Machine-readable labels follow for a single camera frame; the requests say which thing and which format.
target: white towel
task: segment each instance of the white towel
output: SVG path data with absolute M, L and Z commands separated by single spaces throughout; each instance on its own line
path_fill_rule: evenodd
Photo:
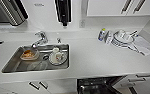
M 145 56 L 150 55 L 150 43 L 141 36 L 135 37 L 129 48 Z

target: dish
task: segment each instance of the dish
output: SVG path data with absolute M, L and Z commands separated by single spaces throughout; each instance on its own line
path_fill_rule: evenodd
M 39 57 L 38 50 L 26 50 L 20 56 L 22 60 L 36 60 Z
M 67 60 L 67 53 L 66 52 L 61 52 L 61 53 L 62 53 L 62 59 L 59 60 L 59 61 L 56 59 L 56 53 L 51 53 L 50 54 L 49 61 L 51 62 L 51 64 L 61 65 Z
M 128 47 L 133 41 L 134 41 L 134 38 L 133 37 L 130 37 L 128 40 L 125 40 L 123 39 L 122 37 L 118 37 L 117 36 L 117 33 L 116 32 L 114 34 L 114 38 L 112 40 L 112 44 L 115 45 L 115 46 L 118 46 L 118 47 Z

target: cup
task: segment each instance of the cup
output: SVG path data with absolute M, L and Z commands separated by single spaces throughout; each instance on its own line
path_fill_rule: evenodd
M 63 53 L 61 53 L 61 52 L 55 53 L 55 58 L 58 62 L 60 62 L 63 58 Z
M 125 35 L 125 31 L 124 30 L 119 30 L 117 37 L 123 38 L 123 36 Z
M 132 35 L 130 35 L 130 32 L 126 32 L 125 35 L 123 36 L 123 39 L 128 41 L 128 40 L 130 40 L 131 37 L 132 37 Z

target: countertop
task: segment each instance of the countertop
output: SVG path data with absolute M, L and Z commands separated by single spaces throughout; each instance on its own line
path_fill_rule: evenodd
M 0 45 L 0 83 L 150 72 L 150 55 L 143 56 L 129 49 L 106 45 L 96 38 L 90 38 L 62 40 L 62 44 L 69 44 L 67 69 L 2 73 L 3 67 L 17 48 L 31 43 L 33 41 L 10 41 Z M 49 41 L 48 44 L 56 44 L 56 41 Z

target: stainless steel sink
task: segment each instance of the stainless steel sink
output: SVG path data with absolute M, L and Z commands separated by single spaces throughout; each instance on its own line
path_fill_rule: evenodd
M 49 56 L 52 53 L 52 49 L 58 47 L 60 51 L 67 54 L 67 59 L 60 65 L 53 65 L 49 58 L 43 59 L 44 56 Z M 11 72 L 26 72 L 26 71 L 42 71 L 42 70 L 57 70 L 67 69 L 69 67 L 69 45 L 46 45 L 38 46 L 36 49 L 40 52 L 39 57 L 36 60 L 22 60 L 20 56 L 25 50 L 34 49 L 31 46 L 19 47 L 9 62 L 2 69 L 3 73 Z

